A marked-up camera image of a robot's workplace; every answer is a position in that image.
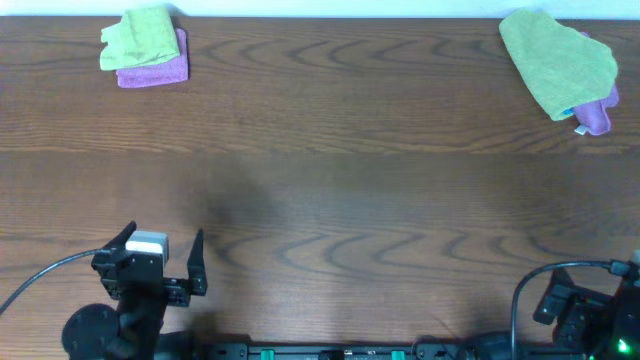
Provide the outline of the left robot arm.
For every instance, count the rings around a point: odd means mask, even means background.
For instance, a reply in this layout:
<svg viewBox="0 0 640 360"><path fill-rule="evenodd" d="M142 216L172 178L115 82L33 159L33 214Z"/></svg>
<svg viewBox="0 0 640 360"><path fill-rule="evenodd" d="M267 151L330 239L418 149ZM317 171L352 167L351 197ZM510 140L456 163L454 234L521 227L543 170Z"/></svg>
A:
<svg viewBox="0 0 640 360"><path fill-rule="evenodd" d="M91 267L117 302L90 304L76 311L61 336L71 359L154 359L161 354L161 329L169 307L188 307L204 296L204 231L198 230L187 260L187 276L164 275L169 259L164 233L139 231L132 221L98 249Z"/></svg>

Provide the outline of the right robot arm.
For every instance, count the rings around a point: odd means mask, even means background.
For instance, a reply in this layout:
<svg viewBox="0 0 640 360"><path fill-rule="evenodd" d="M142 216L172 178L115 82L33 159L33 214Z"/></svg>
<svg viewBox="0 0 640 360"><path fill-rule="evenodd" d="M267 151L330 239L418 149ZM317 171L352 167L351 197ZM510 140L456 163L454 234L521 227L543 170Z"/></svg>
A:
<svg viewBox="0 0 640 360"><path fill-rule="evenodd" d="M554 326L554 345L587 359L637 359L639 270L633 267L607 295L576 285L566 270L557 269L533 320Z"/></svg>

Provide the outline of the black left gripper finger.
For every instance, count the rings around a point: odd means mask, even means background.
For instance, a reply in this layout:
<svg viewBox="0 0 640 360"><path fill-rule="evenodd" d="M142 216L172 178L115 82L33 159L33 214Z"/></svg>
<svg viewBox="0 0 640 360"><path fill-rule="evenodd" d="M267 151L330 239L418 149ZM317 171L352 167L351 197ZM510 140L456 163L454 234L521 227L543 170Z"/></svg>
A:
<svg viewBox="0 0 640 360"><path fill-rule="evenodd" d="M131 235L136 231L137 224L135 221L129 222L124 229L116 235L112 240L110 240L104 248L106 250L114 250L119 248L124 248L126 242L131 237Z"/></svg>
<svg viewBox="0 0 640 360"><path fill-rule="evenodd" d="M208 289L206 268L204 264L204 231L199 229L194 239L187 261L190 294L205 296Z"/></svg>

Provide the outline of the light green microfiber cloth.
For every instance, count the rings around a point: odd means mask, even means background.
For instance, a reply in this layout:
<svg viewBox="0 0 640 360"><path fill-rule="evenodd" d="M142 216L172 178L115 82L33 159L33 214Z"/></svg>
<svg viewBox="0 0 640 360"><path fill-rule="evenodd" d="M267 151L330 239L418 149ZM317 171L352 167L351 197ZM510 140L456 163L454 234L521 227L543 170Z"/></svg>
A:
<svg viewBox="0 0 640 360"><path fill-rule="evenodd" d="M162 64L180 55L165 5L126 10L118 23L101 30L101 42L102 71Z"/></svg>

